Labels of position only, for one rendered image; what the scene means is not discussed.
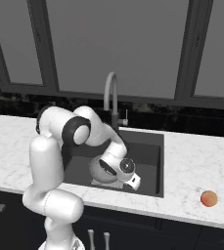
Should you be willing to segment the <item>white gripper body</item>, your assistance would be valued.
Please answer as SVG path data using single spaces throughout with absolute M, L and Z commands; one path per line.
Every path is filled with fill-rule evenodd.
M 125 182 L 126 185 L 130 186 L 134 190 L 137 190 L 141 184 L 141 178 L 134 173 L 130 180 Z

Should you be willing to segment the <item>dark sink basin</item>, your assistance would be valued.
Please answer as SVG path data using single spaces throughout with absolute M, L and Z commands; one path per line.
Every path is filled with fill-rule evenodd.
M 136 174 L 141 178 L 137 190 L 129 185 L 94 185 L 89 171 L 89 163 L 105 151 L 110 142 L 101 146 L 82 145 L 72 150 L 72 159 L 65 170 L 66 184 L 103 188 L 148 196 L 163 197 L 164 135 L 119 130 L 121 137 L 127 141 L 127 157 L 136 164 Z

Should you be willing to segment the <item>grey metal colander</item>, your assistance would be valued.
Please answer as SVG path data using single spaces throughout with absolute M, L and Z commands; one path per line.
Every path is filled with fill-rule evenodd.
M 123 183 L 116 176 L 109 175 L 100 165 L 101 156 L 94 157 L 89 163 L 89 171 L 92 177 L 91 184 L 109 188 L 123 188 Z

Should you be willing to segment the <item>orange peach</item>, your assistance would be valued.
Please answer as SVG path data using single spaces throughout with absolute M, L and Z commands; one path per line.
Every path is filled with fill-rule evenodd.
M 201 203 L 206 207 L 212 207 L 217 203 L 217 195 L 212 190 L 206 190 L 201 195 Z

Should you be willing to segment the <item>grey curved sink faucet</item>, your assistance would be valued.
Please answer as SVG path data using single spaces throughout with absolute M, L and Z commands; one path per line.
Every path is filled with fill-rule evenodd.
M 112 95 L 112 127 L 117 130 L 120 125 L 128 125 L 128 112 L 125 112 L 125 118 L 120 119 L 118 114 L 118 95 L 117 95 L 117 76 L 114 72 L 110 72 L 104 92 L 104 111 L 110 110 L 110 95 Z

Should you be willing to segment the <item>dark cupboard door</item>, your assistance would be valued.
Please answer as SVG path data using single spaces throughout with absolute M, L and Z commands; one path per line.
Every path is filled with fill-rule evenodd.
M 157 250 L 157 237 L 144 230 L 102 224 L 100 231 L 110 234 L 110 250 Z
M 99 244 L 99 224 L 93 220 L 88 220 L 81 218 L 76 223 L 72 225 L 74 233 L 82 241 L 85 246 L 85 250 L 91 250 L 90 237 L 88 230 L 92 229 L 94 231 L 94 246 L 95 250 L 100 250 Z

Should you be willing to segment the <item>dark drawer front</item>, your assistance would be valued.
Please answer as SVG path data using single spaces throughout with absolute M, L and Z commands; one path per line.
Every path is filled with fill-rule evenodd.
M 0 204 L 5 204 L 5 210 L 0 213 L 0 225 L 6 223 L 10 226 L 22 224 L 23 205 L 22 196 L 17 193 L 0 191 Z

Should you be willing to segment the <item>dark framed window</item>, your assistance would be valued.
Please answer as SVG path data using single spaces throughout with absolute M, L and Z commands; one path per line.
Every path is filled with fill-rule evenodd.
M 0 88 L 224 109 L 214 0 L 0 0 Z

